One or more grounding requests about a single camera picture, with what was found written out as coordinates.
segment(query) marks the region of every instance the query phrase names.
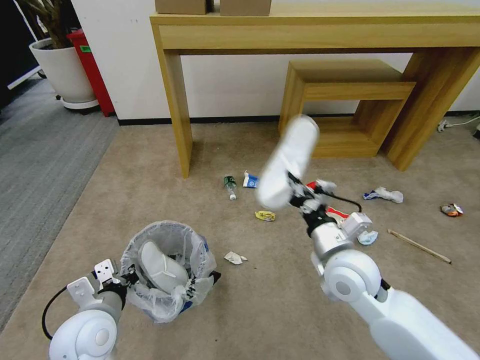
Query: black baseboard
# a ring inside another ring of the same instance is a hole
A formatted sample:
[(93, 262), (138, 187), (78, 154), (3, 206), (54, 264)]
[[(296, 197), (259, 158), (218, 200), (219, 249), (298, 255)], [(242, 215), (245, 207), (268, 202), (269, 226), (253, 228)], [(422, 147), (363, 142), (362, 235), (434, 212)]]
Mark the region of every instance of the black baseboard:
[[(465, 115), (474, 115), (478, 111), (448, 111), (445, 116), (458, 117)], [(311, 114), (312, 118), (332, 118), (353, 116), (352, 113), (336, 114)], [(191, 117), (192, 124), (222, 124), (222, 123), (273, 123), (279, 121), (280, 115), (260, 115), (260, 116), (211, 116), (211, 117)], [(166, 125), (171, 124), (170, 117), (143, 118), (143, 119), (118, 119), (120, 126), (131, 125)]]

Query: potted plant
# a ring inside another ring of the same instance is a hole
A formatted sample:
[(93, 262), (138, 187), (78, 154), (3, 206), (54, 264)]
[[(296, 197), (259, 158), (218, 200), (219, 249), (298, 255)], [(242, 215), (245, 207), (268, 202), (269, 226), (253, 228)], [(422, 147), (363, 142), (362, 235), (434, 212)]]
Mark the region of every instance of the potted plant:
[(63, 0), (16, 0), (38, 16), (49, 38), (30, 45), (30, 50), (45, 72), (53, 89), (69, 109), (98, 105), (89, 79), (70, 40), (62, 12)]

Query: white wall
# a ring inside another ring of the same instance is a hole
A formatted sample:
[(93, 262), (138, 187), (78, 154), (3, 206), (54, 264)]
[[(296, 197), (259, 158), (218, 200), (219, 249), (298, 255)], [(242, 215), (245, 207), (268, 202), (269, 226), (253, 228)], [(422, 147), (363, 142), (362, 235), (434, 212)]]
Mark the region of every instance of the white wall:
[[(455, 2), (471, 1), (475, 2), (475, 0), (456, 0)], [(170, 113), (149, 19), (150, 14), (155, 11), (154, 0), (72, 0), (72, 3), (118, 118), (169, 118)], [(183, 56), (182, 64), (190, 116), (278, 115), (282, 105), (289, 59), (338, 58), (339, 56)], [(353, 57), (380, 58), (403, 71), (410, 55), (362, 54), (353, 55)], [(305, 112), (351, 113), (355, 106), (356, 104), (352, 102), (308, 104)], [(451, 110), (478, 109), (480, 109), (480, 71), (472, 78), (451, 108)]]

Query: white plant pot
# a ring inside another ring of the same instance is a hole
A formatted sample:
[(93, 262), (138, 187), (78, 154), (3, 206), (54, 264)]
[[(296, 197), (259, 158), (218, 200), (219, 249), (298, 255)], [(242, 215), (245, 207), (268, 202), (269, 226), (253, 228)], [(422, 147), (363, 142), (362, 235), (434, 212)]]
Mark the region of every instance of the white plant pot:
[(99, 104), (74, 47), (43, 49), (52, 44), (47, 38), (30, 45), (30, 50), (53, 89), (69, 109), (87, 109)]

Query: plastic trash bag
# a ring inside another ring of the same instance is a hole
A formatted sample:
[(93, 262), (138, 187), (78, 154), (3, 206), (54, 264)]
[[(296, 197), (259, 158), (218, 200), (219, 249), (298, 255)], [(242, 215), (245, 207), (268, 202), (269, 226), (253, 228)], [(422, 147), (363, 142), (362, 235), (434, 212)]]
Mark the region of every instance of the plastic trash bag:
[[(186, 269), (189, 280), (185, 287), (179, 285), (168, 294), (154, 287), (143, 274), (139, 251), (150, 240)], [(120, 264), (121, 276), (135, 265), (139, 277), (139, 282), (128, 288), (127, 300), (157, 324), (169, 323), (183, 310), (201, 304), (214, 285), (211, 273), (217, 267), (205, 238), (190, 226), (170, 220), (151, 223), (138, 232), (128, 243)]]

